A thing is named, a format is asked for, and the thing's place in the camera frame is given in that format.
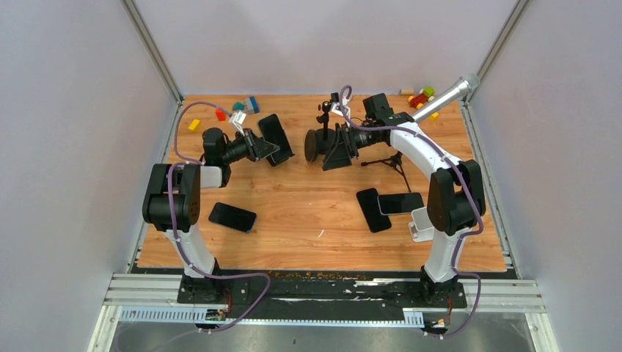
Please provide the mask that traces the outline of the teal phone black screen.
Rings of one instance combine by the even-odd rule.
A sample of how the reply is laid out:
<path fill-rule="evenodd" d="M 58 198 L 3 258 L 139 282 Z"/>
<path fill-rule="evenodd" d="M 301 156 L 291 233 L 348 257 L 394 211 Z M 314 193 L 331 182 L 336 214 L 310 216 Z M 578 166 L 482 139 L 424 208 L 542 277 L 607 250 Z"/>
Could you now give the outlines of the teal phone black screen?
<path fill-rule="evenodd" d="M 276 114 L 270 114 L 267 117 L 258 120 L 257 126 L 266 141 L 277 144 L 280 147 L 291 148 L 285 129 L 282 127 L 282 124 Z"/>

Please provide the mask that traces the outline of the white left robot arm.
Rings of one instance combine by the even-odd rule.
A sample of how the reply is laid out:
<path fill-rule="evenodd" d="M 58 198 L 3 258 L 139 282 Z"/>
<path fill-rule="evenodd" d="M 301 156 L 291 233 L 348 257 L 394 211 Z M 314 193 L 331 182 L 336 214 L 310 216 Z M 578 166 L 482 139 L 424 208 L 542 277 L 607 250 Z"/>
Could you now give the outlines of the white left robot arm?
<path fill-rule="evenodd" d="M 208 303 L 224 295 L 217 274 L 217 260 L 204 242 L 198 220 L 201 190 L 224 188 L 230 179 L 230 164 L 247 158 L 260 161 L 280 151 L 280 146 L 245 128 L 233 140 L 219 128 L 202 134 L 203 159 L 174 164 L 154 164 L 142 204 L 142 216 L 171 241 L 183 263 L 186 276 L 200 279 L 197 294 Z"/>

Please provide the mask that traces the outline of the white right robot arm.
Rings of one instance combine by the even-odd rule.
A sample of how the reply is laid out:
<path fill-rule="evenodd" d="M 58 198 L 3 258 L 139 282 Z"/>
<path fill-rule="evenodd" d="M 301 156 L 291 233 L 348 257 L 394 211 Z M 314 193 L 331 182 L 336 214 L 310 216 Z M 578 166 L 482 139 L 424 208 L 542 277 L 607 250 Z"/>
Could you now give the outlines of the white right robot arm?
<path fill-rule="evenodd" d="M 337 124 L 329 146 L 321 154 L 325 171 L 350 166 L 359 151 L 385 143 L 407 157 L 428 179 L 426 213 L 433 232 L 431 253 L 422 271 L 427 280 L 419 288 L 419 296 L 428 306 L 437 306 L 448 296 L 445 283 L 461 275 L 458 259 L 465 237 L 483 231 L 482 217 L 486 212 L 483 177 L 477 161 L 462 161 L 451 155 L 420 128 L 418 114 L 396 112 L 384 93 L 363 100 L 365 118 L 357 124 L 352 120 L 348 103 L 351 92 L 345 87 L 318 106 L 319 123 L 326 124 L 329 114 L 345 118 Z"/>

